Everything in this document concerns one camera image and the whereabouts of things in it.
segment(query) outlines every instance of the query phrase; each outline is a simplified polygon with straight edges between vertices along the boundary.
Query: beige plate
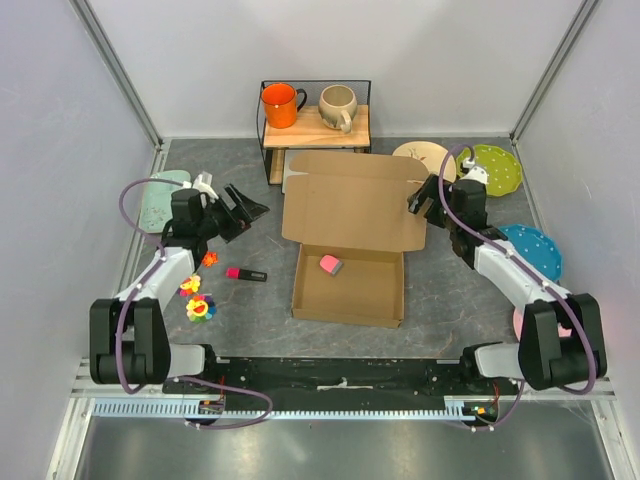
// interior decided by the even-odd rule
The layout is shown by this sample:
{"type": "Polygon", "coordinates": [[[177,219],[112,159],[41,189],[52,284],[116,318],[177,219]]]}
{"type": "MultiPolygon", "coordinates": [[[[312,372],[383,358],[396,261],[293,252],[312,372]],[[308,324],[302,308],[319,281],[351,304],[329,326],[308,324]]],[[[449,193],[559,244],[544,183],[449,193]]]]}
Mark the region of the beige plate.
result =
{"type": "MultiPolygon", "coordinates": [[[[442,159],[447,154],[447,149],[433,142],[409,142],[395,149],[396,157],[412,157],[420,160],[429,170],[429,173],[440,172],[442,159]]],[[[444,171],[444,179],[453,182],[456,179],[456,162],[450,159],[444,171]]]]}

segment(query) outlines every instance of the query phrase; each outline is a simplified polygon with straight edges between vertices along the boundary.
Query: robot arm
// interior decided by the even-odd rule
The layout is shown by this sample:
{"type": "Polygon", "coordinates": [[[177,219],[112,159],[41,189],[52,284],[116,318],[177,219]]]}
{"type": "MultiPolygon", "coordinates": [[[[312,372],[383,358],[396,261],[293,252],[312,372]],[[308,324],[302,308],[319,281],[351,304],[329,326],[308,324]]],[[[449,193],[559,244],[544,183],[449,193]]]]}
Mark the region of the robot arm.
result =
{"type": "Polygon", "coordinates": [[[117,384],[115,334],[125,300],[135,290],[126,312],[125,329],[134,327],[133,341],[122,342],[122,361],[131,383],[160,384],[169,376],[200,373],[204,350],[199,345],[170,345],[162,311],[180,284],[197,270],[207,253],[207,241],[220,236],[229,242],[269,211],[233,185],[225,191],[234,201],[230,208],[211,188],[211,175],[203,173],[193,185],[171,195],[172,219],[162,233],[160,250],[128,288],[114,298],[96,300],[90,309],[89,357],[91,378],[100,384],[117,384]],[[152,268],[153,275],[141,285],[152,268]]]}
{"type": "Polygon", "coordinates": [[[480,275],[488,278],[523,312],[519,344],[494,343],[464,349],[461,361],[471,376],[525,379],[536,390],[587,380],[587,354],[567,313],[556,298],[541,288],[511,257],[520,260],[566,300],[583,327],[593,351],[596,378],[607,371],[604,339],[597,301],[589,294],[573,295],[554,284],[524,260],[500,230],[487,223],[487,174],[473,163],[468,173],[453,183],[444,182],[445,200],[452,212],[471,229],[503,247],[507,255],[471,235],[449,218],[438,193],[438,176],[430,175],[408,199],[409,211],[418,214],[426,205],[428,223],[450,232],[453,251],[480,275]],[[560,338],[558,324],[571,329],[560,338]]]}

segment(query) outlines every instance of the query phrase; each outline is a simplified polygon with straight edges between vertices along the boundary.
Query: beige mug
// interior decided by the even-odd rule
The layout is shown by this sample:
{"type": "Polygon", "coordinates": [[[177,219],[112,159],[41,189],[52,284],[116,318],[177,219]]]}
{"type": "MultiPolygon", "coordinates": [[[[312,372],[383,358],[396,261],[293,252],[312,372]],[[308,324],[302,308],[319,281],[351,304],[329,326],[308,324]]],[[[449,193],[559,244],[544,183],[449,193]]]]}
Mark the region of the beige mug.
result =
{"type": "Polygon", "coordinates": [[[331,85],[320,94],[318,111],[327,127],[351,133],[353,119],[358,111],[356,94],[345,85],[331,85]]]}

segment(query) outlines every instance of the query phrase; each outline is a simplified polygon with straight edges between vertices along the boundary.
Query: mug handle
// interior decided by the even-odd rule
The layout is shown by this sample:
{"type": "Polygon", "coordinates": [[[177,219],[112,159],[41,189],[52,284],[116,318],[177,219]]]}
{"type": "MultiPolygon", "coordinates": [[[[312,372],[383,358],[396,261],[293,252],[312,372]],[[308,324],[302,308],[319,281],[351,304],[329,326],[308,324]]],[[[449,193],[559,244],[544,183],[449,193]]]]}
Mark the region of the mug handle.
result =
{"type": "Polygon", "coordinates": [[[346,110],[342,110],[340,112],[340,115],[342,115],[342,120],[344,120],[344,123],[340,125],[340,129],[344,133],[351,133],[351,116],[347,113],[346,110]]]}
{"type": "Polygon", "coordinates": [[[300,94],[304,95],[304,98],[303,98],[303,99],[302,99],[302,101],[300,102],[300,105],[298,105],[298,111],[300,111],[300,109],[301,109],[302,107],[304,107],[304,104],[305,104],[305,103],[307,103],[307,92],[305,92],[305,91],[304,91],[304,88],[298,88],[298,89],[296,90],[296,93],[297,93],[298,95],[300,95],[300,94]]]}

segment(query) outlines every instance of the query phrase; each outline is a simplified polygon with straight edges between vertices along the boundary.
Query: black mug handle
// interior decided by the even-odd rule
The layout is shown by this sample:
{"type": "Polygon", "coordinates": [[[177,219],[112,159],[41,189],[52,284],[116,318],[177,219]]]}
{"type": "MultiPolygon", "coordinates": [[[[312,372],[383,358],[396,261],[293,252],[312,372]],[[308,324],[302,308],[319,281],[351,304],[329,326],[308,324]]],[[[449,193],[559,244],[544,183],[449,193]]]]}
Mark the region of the black mug handle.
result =
{"type": "Polygon", "coordinates": [[[300,105],[298,105],[298,111],[300,111],[300,109],[302,107],[304,107],[304,104],[307,103],[307,92],[304,91],[304,88],[299,88],[296,90],[297,94],[303,94],[304,98],[302,99],[302,101],[300,102],[300,105]]]}

